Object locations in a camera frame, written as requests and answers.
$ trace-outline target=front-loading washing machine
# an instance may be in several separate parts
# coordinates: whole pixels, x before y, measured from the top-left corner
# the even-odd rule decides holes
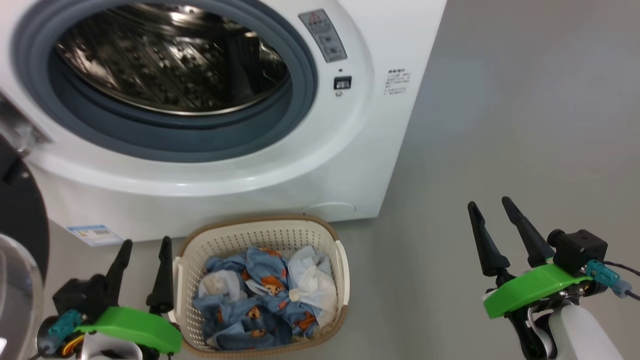
[[[10,1],[0,129],[48,216],[92,245],[375,217],[444,6]]]

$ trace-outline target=orange wire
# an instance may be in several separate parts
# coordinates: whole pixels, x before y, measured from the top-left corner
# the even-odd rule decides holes
[[[78,336],[77,338],[69,341],[69,343],[67,343],[65,345],[65,347],[62,348],[62,356],[68,356],[69,354],[71,354],[71,352],[73,351],[73,349],[84,340],[84,334]]]

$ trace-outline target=blue and white sticker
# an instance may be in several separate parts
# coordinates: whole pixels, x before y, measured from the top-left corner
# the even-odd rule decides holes
[[[104,225],[72,226],[67,230],[91,246],[106,246],[123,242],[121,237]]]

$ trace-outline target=perforated basket wall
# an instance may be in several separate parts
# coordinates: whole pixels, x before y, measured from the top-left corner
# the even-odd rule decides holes
[[[326,254],[331,261],[338,294],[337,316],[312,339],[302,339],[284,347],[265,350],[217,351],[202,336],[204,318],[191,299],[204,276],[209,257],[226,257],[249,247],[264,247],[292,254],[307,245]],[[303,215],[236,220],[205,226],[190,235],[175,260],[177,276],[176,321],[184,338],[184,348],[200,357],[268,356],[318,345],[335,335],[347,315],[349,267],[336,232],[321,219]]]

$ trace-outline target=stainless steel drum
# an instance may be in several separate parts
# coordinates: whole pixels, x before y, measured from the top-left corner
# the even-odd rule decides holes
[[[193,6],[107,10],[72,26],[57,50],[101,92],[174,115],[236,111],[265,99],[289,77],[259,34]]]

